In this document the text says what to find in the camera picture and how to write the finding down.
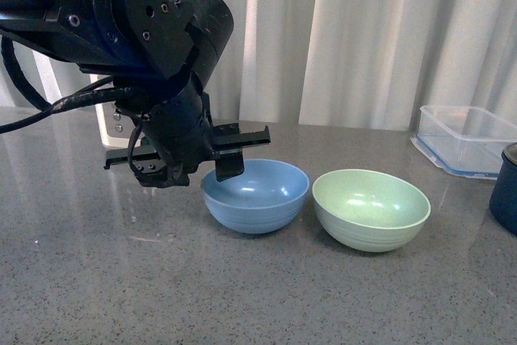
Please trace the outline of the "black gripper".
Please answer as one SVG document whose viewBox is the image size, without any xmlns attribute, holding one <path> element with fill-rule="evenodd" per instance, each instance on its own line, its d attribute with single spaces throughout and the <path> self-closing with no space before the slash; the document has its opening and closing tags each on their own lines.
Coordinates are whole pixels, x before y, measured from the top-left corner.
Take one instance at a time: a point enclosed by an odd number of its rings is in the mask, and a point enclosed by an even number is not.
<svg viewBox="0 0 517 345">
<path fill-rule="evenodd" d="M 244 173 L 242 150 L 271 142 L 269 128 L 243 133 L 239 124 L 212 122 L 207 93 L 190 80 L 175 93 L 155 97 L 142 85 L 116 100 L 116 109 L 135 125 L 128 147 L 106 152 L 104 168 L 127 164 L 143 187 L 187 186 L 189 175 L 213 161 L 216 180 Z"/>
</svg>

